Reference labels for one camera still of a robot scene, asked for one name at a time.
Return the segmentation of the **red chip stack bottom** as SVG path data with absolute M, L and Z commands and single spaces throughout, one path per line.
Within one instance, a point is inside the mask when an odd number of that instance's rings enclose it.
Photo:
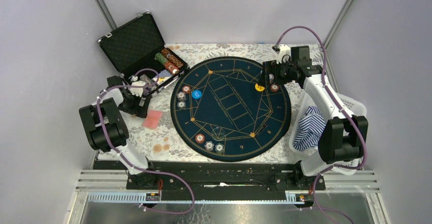
M 202 144 L 202 143 L 204 143 L 204 142 L 205 142 L 205 135 L 203 135 L 203 134 L 201 134 L 201 133 L 196 134 L 196 136 L 195 136 L 195 141 L 196 141 L 196 143 L 198 143 L 198 144 Z

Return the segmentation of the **red chip stack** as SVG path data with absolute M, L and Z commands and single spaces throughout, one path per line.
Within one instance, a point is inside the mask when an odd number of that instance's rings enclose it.
M 280 86 L 277 85 L 277 84 L 271 84 L 271 86 L 270 86 L 270 90 L 271 90 L 273 93 L 278 92 L 279 89 L 280 89 Z
M 198 143 L 198 144 L 202 144 L 202 143 L 204 143 L 204 142 L 205 142 L 205 135 L 203 135 L 203 134 L 201 134 L 201 133 L 196 134 L 196 136 L 195 136 L 195 141 L 196 141 L 196 143 Z
M 185 86 L 182 87 L 182 91 L 183 91 L 185 94 L 188 94 L 188 93 L 191 92 L 191 87 L 188 86 L 188 85 L 185 85 Z

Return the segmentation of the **blue yellow chip stack bottom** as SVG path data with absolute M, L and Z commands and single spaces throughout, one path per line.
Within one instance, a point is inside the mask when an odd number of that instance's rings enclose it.
M 225 151 L 225 146 L 224 144 L 218 143 L 214 146 L 214 151 L 218 154 L 222 154 Z

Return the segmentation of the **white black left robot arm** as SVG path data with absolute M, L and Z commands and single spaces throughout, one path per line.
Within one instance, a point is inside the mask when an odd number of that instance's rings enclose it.
M 149 170 L 147 157 L 129 142 L 129 132 L 120 113 L 136 111 L 139 99 L 121 77 L 111 76 L 107 83 L 108 87 L 95 102 L 78 110 L 88 143 L 95 151 L 115 156 L 126 167 L 130 182 L 151 189 L 157 185 L 157 173 Z

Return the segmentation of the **yellow big blind button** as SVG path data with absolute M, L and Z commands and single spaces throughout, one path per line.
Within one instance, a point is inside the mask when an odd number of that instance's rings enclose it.
M 257 91 L 257 92 L 263 92 L 264 90 L 265 90 L 265 87 L 263 87 L 263 86 L 260 86 L 259 84 L 255 84 L 255 90 Z

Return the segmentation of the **pink card deck box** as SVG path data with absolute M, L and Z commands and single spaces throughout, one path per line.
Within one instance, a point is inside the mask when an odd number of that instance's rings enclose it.
M 162 115 L 162 111 L 148 110 L 147 117 L 144 119 L 142 126 L 149 129 L 156 129 Z

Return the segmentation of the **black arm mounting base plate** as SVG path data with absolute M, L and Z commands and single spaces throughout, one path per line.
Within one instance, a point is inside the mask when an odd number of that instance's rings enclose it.
M 325 190 L 323 177 L 287 163 L 153 161 L 156 174 L 127 173 L 126 189 L 156 190 L 163 201 L 282 201 L 286 191 Z

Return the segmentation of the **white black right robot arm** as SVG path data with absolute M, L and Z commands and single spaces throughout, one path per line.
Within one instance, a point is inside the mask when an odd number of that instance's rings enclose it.
M 325 122 L 317 151 L 300 162 L 301 170 L 292 175 L 296 188 L 305 189 L 312 176 L 335 169 L 350 175 L 362 168 L 367 159 L 368 121 L 350 110 L 328 82 L 321 65 L 314 65 L 308 46 L 290 48 L 276 44 L 276 60 L 263 63 L 258 85 L 267 89 L 296 82 L 313 100 Z

